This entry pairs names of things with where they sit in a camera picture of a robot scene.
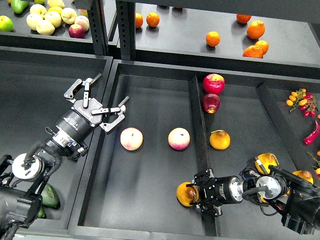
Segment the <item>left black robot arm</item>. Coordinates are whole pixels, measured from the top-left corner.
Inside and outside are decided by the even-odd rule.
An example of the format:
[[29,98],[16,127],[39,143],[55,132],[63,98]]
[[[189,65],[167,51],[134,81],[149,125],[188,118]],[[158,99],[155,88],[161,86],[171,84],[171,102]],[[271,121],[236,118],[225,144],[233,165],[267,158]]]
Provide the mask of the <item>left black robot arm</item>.
[[0,160],[0,238],[11,240],[19,228],[27,229],[37,218],[43,204],[42,192],[63,159],[76,161],[85,156],[85,139],[101,127],[110,134],[125,120],[125,97],[116,107],[105,108],[91,97],[91,86],[99,79],[77,79],[64,93],[71,108],[55,123],[50,138],[38,141],[27,153]]

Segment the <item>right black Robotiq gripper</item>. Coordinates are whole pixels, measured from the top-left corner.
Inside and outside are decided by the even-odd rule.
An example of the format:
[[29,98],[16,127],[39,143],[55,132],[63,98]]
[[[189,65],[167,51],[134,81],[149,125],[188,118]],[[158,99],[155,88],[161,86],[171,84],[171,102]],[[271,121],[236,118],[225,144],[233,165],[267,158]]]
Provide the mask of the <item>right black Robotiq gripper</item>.
[[240,204],[243,201],[242,182],[237,176],[215,177],[212,168],[206,168],[194,175],[186,187],[198,186],[198,200],[191,201],[202,214],[219,217],[223,214],[221,206]]

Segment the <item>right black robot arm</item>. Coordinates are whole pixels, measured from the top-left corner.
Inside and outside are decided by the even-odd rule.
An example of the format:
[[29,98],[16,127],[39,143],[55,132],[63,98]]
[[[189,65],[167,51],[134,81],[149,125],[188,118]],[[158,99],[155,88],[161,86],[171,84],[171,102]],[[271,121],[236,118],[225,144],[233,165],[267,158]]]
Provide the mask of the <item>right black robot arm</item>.
[[320,229],[320,188],[278,166],[263,166],[255,157],[239,176],[215,177],[211,168],[183,183],[187,204],[214,218],[221,206],[248,201],[261,209],[272,207],[284,227],[311,235]]

